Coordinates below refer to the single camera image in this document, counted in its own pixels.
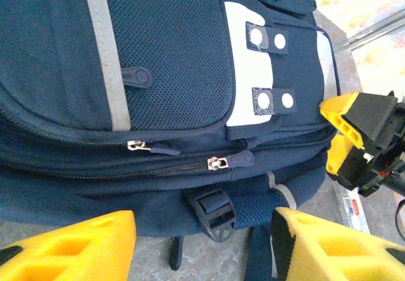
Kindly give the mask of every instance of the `black plastic buckle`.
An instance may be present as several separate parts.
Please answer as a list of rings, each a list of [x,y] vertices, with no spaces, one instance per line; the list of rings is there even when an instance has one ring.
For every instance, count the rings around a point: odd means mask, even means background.
[[[236,229],[236,214],[228,194],[217,187],[183,190],[204,233],[215,242],[227,240]]]

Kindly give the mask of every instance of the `backpack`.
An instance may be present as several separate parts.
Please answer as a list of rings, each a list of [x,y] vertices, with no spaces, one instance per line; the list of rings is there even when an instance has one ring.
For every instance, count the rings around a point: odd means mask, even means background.
[[[0,0],[0,218],[138,235],[267,225],[325,178],[314,0]]]

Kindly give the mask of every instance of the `gray floor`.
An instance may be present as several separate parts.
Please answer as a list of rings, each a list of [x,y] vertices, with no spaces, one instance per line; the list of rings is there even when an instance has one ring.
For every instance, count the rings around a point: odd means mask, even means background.
[[[360,91],[361,86],[351,54],[339,53],[339,44],[346,35],[322,14],[316,13],[318,24],[326,30],[334,44],[342,93]],[[394,227],[396,204],[388,189],[380,189],[368,199],[362,198],[370,232],[403,244]],[[332,181],[326,179],[314,198],[299,208],[301,211],[342,223]],[[49,230],[51,227],[0,222],[0,247]],[[239,230],[222,243],[205,235],[185,238],[182,267],[173,272],[168,267],[170,240],[138,237],[128,280],[242,280],[249,248],[249,231]]]

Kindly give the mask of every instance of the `mesh pocket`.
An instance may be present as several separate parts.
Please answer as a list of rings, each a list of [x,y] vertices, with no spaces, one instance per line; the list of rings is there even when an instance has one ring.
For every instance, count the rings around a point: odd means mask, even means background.
[[[108,0],[122,68],[153,84],[126,87],[132,130],[184,130],[222,120],[233,99],[220,0]]]

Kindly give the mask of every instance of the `yellow plastic part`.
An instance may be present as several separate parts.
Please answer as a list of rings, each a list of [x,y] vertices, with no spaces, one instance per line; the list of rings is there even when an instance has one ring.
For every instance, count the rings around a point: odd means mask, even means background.
[[[328,150],[327,172],[338,175],[344,160],[353,148],[353,143],[344,135],[337,134]]]
[[[124,281],[135,248],[132,211],[117,211],[12,243],[2,281]]]
[[[405,265],[387,240],[289,208],[276,209],[296,237],[287,281],[403,281]]]
[[[360,133],[342,118],[342,115],[349,111],[358,95],[358,92],[354,92],[328,99],[320,104],[320,112],[353,145],[358,149],[364,149],[363,138]]]

